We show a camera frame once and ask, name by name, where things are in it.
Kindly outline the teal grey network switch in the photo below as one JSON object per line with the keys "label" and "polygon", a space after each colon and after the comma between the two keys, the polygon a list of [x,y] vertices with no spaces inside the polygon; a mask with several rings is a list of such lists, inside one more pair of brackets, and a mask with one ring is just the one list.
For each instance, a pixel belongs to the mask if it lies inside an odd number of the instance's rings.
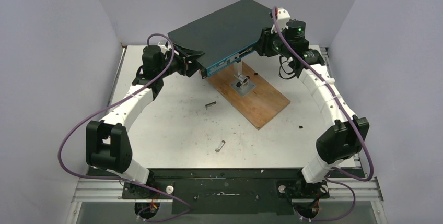
{"label": "teal grey network switch", "polygon": [[262,30],[272,25],[271,9],[240,0],[168,33],[177,46],[201,52],[196,59],[203,79],[254,51]]}

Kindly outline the dark transceiver module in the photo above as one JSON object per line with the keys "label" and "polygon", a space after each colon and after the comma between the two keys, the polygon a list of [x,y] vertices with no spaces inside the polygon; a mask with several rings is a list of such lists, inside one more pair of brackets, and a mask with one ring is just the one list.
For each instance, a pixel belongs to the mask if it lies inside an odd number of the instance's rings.
{"label": "dark transceiver module", "polygon": [[208,104],[205,105],[205,108],[208,109],[209,107],[214,106],[216,103],[217,103],[216,101],[208,103]]}

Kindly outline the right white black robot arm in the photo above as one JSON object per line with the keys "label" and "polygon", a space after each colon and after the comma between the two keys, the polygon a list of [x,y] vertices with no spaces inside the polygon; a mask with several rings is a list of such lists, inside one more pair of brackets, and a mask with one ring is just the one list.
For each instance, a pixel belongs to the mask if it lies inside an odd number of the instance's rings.
{"label": "right white black robot arm", "polygon": [[309,47],[305,27],[302,21],[290,20],[279,32],[275,27],[263,28],[254,46],[260,56],[286,58],[290,77],[306,86],[327,126],[316,141],[315,157],[302,169],[303,178],[295,183],[302,197],[314,193],[316,183],[338,170],[340,163],[366,152],[364,140],[369,130],[367,119],[358,117],[338,92],[321,53]]}

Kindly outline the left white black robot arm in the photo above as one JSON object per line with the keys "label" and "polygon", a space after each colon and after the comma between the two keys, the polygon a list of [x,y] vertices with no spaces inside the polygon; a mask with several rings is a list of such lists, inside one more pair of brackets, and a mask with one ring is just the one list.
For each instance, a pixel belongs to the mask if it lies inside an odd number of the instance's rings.
{"label": "left white black robot arm", "polygon": [[150,171],[133,159],[128,131],[142,111],[158,97],[164,86],[163,79],[174,73],[192,76],[201,67],[197,59],[204,54],[177,44],[144,47],[142,64],[123,102],[101,120],[90,121],[86,126],[87,164],[137,182],[137,194],[142,198],[152,197],[156,184],[149,179]]}

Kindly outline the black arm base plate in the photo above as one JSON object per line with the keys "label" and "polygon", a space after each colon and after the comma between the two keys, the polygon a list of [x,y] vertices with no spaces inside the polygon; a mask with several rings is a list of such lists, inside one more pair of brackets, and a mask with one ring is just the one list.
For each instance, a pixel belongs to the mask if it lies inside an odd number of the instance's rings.
{"label": "black arm base plate", "polygon": [[308,184],[299,168],[292,169],[153,169],[147,184],[181,199],[172,213],[191,205],[192,214],[292,215],[290,200],[305,207],[314,199],[328,199],[332,184]]}

